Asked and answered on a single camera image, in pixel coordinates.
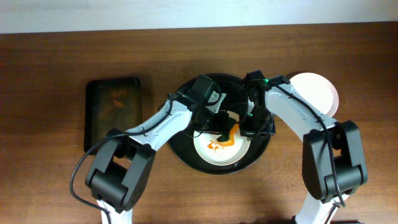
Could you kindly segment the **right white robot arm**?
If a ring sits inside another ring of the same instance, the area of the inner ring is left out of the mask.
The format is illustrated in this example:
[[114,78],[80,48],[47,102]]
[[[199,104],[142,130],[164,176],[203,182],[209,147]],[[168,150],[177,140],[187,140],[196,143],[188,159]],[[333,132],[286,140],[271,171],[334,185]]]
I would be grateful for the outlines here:
[[368,181],[361,134],[352,121],[338,122],[311,105],[291,82],[280,75],[266,78],[261,71],[243,79],[253,109],[247,109],[240,134],[267,139],[278,116],[303,143],[302,177],[307,188],[294,223],[330,223],[346,199]]

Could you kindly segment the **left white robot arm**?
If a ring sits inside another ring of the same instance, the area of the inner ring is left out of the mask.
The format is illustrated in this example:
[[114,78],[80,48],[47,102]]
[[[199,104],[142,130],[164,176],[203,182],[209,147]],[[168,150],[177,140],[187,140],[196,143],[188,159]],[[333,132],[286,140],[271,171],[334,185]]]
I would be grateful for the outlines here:
[[85,184],[103,223],[132,222],[156,152],[177,133],[193,129],[217,135],[218,142],[232,141],[233,121],[219,111],[225,96],[217,82],[200,75],[191,86],[169,94],[163,108],[144,123],[125,132],[113,129],[90,148],[96,155]]

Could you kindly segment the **orange green scrub sponge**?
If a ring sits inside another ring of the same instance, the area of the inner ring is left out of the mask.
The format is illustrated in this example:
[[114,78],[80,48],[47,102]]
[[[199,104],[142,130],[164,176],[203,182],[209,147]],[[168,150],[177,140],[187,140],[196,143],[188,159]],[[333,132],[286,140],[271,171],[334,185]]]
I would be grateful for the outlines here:
[[223,147],[234,145],[234,135],[239,129],[239,124],[235,124],[226,134],[217,137],[216,142]]

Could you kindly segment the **white plate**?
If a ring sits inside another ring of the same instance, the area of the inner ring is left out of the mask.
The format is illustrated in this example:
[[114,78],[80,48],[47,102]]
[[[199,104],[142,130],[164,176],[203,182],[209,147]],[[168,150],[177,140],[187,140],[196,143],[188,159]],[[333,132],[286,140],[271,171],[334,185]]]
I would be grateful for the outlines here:
[[330,117],[339,106],[339,96],[335,86],[325,77],[316,73],[299,73],[290,79],[296,91],[311,105]]
[[250,147],[247,137],[240,135],[238,124],[233,126],[229,132],[231,139],[226,142],[217,140],[220,135],[205,133],[199,135],[198,131],[194,131],[193,135],[193,143],[198,155],[216,166],[227,166],[238,162]]

